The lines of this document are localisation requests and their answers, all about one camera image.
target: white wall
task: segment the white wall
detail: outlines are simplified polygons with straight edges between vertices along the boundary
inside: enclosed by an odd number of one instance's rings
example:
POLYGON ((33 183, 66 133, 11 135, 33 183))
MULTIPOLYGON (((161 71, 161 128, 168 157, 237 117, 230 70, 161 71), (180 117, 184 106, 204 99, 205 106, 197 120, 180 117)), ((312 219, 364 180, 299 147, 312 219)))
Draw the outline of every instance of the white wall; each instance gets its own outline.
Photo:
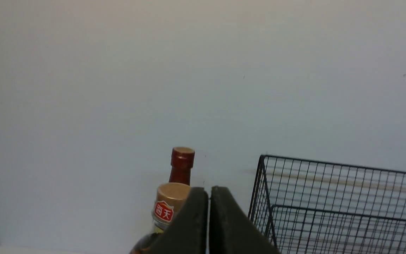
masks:
POLYGON ((0 0, 0 243, 126 252, 176 145, 406 170, 406 1, 0 0))

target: bottle cap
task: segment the bottle cap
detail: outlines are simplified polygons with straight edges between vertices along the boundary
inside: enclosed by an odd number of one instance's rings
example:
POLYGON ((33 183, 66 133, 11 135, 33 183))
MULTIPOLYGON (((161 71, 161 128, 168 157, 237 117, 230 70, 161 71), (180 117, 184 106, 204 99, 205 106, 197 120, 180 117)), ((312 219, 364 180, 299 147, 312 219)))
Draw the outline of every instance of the bottle cap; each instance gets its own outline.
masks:
POLYGON ((177 146, 172 150, 172 159, 170 165, 177 169, 191 169, 195 151, 188 147, 177 146))
POLYGON ((182 183, 159 185, 152 211, 153 219, 168 225, 186 201, 190 188, 190 186, 182 183))

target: metal wire grid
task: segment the metal wire grid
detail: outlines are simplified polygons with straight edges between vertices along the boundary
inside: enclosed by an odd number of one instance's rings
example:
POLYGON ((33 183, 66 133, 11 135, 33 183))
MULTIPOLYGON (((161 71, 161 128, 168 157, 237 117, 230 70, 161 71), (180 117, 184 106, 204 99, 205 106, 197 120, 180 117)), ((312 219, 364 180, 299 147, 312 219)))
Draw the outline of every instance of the metal wire grid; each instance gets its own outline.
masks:
POLYGON ((406 172, 261 156, 248 215, 283 253, 406 253, 406 172))

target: bottle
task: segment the bottle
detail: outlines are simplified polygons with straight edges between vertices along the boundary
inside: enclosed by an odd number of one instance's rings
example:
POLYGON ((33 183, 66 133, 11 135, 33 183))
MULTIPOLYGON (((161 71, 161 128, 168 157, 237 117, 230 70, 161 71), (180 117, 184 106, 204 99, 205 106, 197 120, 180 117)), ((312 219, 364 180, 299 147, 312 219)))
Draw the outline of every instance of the bottle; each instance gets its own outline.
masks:
POLYGON ((190 169, 193 168, 195 151, 188 147, 174 147, 170 165, 169 183, 183 183, 190 185, 190 169))
POLYGON ((156 191, 156 201, 151 212, 153 228, 134 245, 131 254, 147 253, 154 241, 176 217, 189 194, 190 186, 183 183, 165 183, 156 191))

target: red logo label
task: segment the red logo label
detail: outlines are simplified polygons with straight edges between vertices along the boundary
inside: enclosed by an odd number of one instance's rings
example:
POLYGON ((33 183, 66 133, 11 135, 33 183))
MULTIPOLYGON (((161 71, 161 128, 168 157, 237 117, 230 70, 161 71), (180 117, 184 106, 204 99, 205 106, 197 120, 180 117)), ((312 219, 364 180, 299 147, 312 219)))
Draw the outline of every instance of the red logo label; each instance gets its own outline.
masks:
POLYGON ((171 222, 173 218, 173 206, 169 206, 165 201, 156 202, 154 214, 166 222, 171 222))

